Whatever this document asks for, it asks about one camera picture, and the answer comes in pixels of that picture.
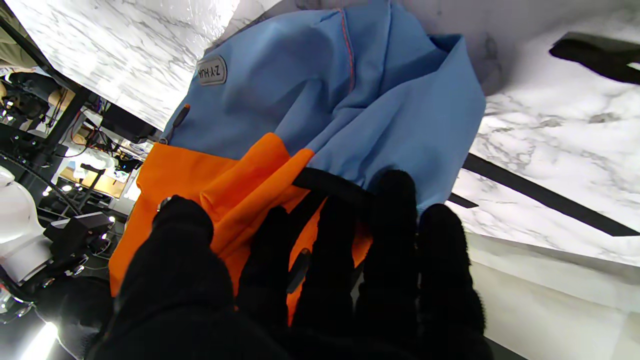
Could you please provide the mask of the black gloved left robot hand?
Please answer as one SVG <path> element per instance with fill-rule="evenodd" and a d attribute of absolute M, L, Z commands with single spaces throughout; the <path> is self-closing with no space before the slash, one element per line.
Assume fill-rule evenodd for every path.
<path fill-rule="evenodd" d="M 352 300 L 355 208 L 321 199 L 294 319 L 288 260 L 300 221 L 272 208 L 251 242 L 238 290 L 210 248 L 214 225 L 174 196 L 132 258 L 94 360 L 492 360 L 466 233 L 442 203 L 418 216 L 416 188 L 384 173 L 371 210 L 372 244 Z"/>

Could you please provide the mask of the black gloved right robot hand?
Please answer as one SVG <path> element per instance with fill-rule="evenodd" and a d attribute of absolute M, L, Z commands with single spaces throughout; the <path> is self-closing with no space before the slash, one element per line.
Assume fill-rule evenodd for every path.
<path fill-rule="evenodd" d="M 67 276 L 39 292 L 35 311 L 57 326 L 60 344 L 80 358 L 104 333 L 114 313 L 114 298 L 103 278 Z"/>

